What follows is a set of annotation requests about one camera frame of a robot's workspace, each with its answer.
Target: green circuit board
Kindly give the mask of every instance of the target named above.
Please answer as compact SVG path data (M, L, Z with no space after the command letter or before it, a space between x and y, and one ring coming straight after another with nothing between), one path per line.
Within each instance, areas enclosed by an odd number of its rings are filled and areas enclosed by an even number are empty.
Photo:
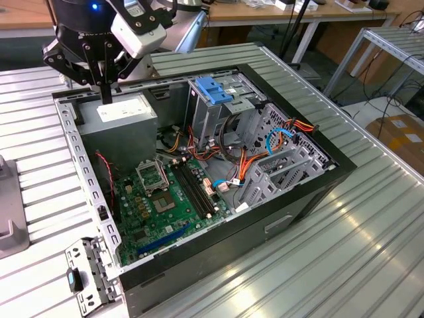
M192 171L199 185L206 178L196 159L190 159L187 167ZM119 246L119 256L123 266L129 265L146 255L156 252L164 246L173 244L176 240L187 237L201 229L222 220L230 211L220 197L215 200L208 198L215 208L211 218L201 218L180 183L172 173L169 165L164 166L165 175L170 183L168 191L155 191L150 197L146 195L138 174L133 174L115 181L118 192L116 204L119 204L121 220L117 224L122 244ZM149 169L149 179L156 181L154 172ZM148 252L139 253L140 248L156 244L158 240L178 235L178 238L167 241Z

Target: wooden desk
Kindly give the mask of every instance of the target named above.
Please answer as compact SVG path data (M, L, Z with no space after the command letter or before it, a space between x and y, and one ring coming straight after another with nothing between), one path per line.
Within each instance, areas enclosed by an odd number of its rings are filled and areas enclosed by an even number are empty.
M293 63L301 61L321 22L380 19L385 20L383 26L386 27L391 25L399 14L390 7L386 12L354 14L335 4L334 0L327 2L326 5L319 6L317 11L306 12L303 17L302 22L309 23L309 26L303 35ZM5 7L7 10L5 13L0 13L0 38L53 35L52 23L47 8L44 8L43 0L0 0L0 7ZM289 23L290 14L291 11L282 11L275 6L253 9L244 3L234 5L216 3L211 6L209 26L284 24Z
M302 22L329 21L354 21L354 20L386 20L388 17L395 17L398 11L388 7L386 12L373 11L374 13L351 13L337 5L334 0L327 0L326 5L318 6L318 10L306 12ZM235 5L217 3L211 6L210 25L211 27L226 27L234 25L263 25L282 24L288 22L291 11L282 11L275 6L266 6L260 9L248 7L244 3Z

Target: gray monitor stand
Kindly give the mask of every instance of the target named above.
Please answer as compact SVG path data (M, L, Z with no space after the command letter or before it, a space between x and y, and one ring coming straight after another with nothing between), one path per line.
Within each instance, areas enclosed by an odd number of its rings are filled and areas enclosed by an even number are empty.
M27 220L16 163L13 160L4 161L0 155L0 259L28 246Z

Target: ram slot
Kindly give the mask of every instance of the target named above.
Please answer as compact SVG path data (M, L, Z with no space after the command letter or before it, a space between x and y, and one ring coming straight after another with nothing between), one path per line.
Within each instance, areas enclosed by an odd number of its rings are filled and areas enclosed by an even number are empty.
M191 204L195 207L197 215L199 215L201 219L205 219L208 214L214 214L215 210L212 203L187 166L173 166L171 170Z

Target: metal rack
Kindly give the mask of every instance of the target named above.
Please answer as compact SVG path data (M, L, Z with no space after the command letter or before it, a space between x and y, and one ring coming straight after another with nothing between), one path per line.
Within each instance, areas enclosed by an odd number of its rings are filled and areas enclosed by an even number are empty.
M358 169L308 218L145 317L418 317L424 179L269 50L153 55L162 75L249 63ZM17 160L30 247L0 260L0 317L79 317L64 249L96 234L51 93L49 68L0 73L0 153ZM94 317L127 317L117 302Z
M392 95L403 85L405 80L415 70L424 75L424 35L418 32L413 32L407 27L391 26L388 28L363 28L349 51L344 56L342 62L334 73L333 77L324 90L326 96L330 96L340 77L346 70L350 60L359 49L364 40L369 40L371 45L366 49L357 65L353 69L351 75L356 76L362 65L365 63L369 55L375 47L379 47L391 54L405 65L408 65L412 70L400 81L393 89Z

